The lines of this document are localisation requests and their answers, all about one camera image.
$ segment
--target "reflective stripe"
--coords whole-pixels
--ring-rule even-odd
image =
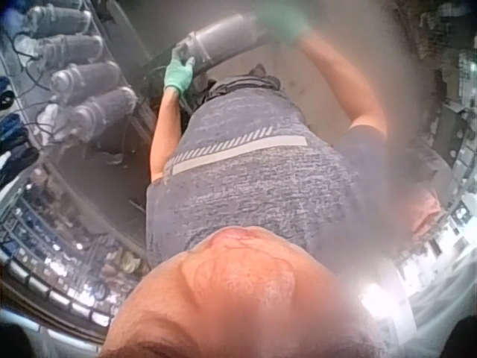
[[[204,155],[202,157],[185,160],[174,166],[172,175],[185,172],[199,166],[217,163],[222,160],[238,157],[243,154],[259,151],[262,149],[276,148],[276,147],[306,147],[306,138],[304,136],[273,136],[271,138],[259,139],[254,142],[240,145],[236,148],[227,149],[218,153]]]
[[[259,136],[260,134],[260,129],[258,129],[257,131],[255,131],[255,133],[253,134],[253,140],[257,139],[257,137]]]
[[[209,146],[206,148],[206,150],[205,150],[205,152],[204,152],[203,154],[208,154],[211,149],[212,149],[212,146],[209,145]]]
[[[267,128],[263,128],[262,131],[260,132],[259,138],[262,138],[265,135],[266,131],[267,131]]]

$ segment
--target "metal canister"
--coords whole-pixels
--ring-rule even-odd
[[[91,63],[101,58],[104,41],[100,36],[58,35],[40,40],[39,56],[46,69],[62,69],[70,63]]]
[[[118,120],[131,114],[137,104],[137,96],[129,87],[120,87],[98,97],[91,97],[75,107],[70,117],[73,134],[83,142],[89,142]]]
[[[25,28],[31,38],[42,39],[59,34],[86,34],[91,22],[92,15],[89,11],[65,9],[50,4],[32,7],[25,17]]]
[[[116,88],[120,79],[121,70],[112,61],[82,66],[71,64],[51,76],[51,91],[58,103],[74,105]]]
[[[190,33],[178,45],[181,57],[196,60],[194,72],[199,75],[237,54],[251,50],[268,41],[268,33],[251,14],[233,15],[202,30]]]
[[[56,7],[67,7],[68,9],[81,10],[84,0],[36,0],[35,5],[46,6],[52,4]]]

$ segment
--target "gray shirt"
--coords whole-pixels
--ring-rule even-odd
[[[240,89],[192,117],[147,203],[152,267],[226,226],[260,226],[333,271],[372,245],[385,144],[357,127],[335,148],[281,92]]]

